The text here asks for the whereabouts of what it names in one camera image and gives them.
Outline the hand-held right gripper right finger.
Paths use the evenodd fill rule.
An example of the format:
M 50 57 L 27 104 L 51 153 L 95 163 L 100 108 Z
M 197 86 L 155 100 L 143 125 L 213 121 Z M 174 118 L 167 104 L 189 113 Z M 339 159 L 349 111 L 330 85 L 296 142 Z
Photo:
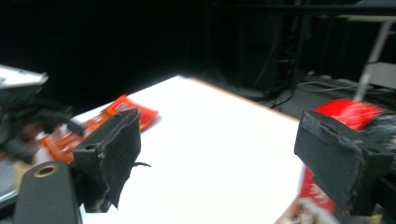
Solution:
M 305 110 L 294 153 L 314 182 L 344 213 L 370 216 L 377 205 L 393 214 L 389 181 L 393 153 L 340 121 Z

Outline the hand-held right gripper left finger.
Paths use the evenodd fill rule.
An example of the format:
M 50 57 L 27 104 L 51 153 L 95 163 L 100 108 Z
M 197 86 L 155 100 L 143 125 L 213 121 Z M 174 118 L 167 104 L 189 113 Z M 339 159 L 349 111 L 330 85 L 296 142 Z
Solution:
M 139 112 L 129 109 L 111 116 L 73 150 L 73 167 L 82 174 L 80 201 L 88 213 L 117 207 L 140 154 Z

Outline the orange snack packet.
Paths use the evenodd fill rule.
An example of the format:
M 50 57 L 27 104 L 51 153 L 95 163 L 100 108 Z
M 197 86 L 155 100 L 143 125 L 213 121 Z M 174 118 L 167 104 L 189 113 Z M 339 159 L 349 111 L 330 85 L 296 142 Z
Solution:
M 98 115 L 81 124 L 83 135 L 78 135 L 59 127 L 52 134 L 41 137 L 38 142 L 56 161 L 71 163 L 74 160 L 73 149 L 86 139 L 91 133 L 102 126 L 111 116 L 128 109 L 137 109 L 139 112 L 140 130 L 144 131 L 155 120 L 158 111 L 133 102 L 126 95 L 120 96 L 113 103 L 103 109 Z

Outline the red and black food packet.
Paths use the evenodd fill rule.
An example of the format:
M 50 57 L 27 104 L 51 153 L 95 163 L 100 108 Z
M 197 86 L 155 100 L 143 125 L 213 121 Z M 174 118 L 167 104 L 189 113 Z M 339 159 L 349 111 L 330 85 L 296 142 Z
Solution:
M 340 99 L 330 101 L 310 111 L 336 119 L 352 130 L 361 133 L 362 128 L 384 110 L 375 105 Z M 311 197 L 317 203 L 326 204 L 328 202 L 333 202 L 333 204 L 337 206 L 336 203 L 314 182 L 313 173 L 305 164 L 301 195 L 303 197 Z

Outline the white metal desk frame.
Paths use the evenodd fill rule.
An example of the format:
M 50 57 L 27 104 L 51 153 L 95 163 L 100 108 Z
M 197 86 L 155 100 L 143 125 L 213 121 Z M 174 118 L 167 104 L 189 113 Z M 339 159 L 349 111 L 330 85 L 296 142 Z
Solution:
M 379 61 L 396 16 L 341 15 L 348 21 L 379 22 L 381 24 L 374 45 L 364 65 L 354 100 L 361 102 L 370 84 L 396 90 L 396 64 Z

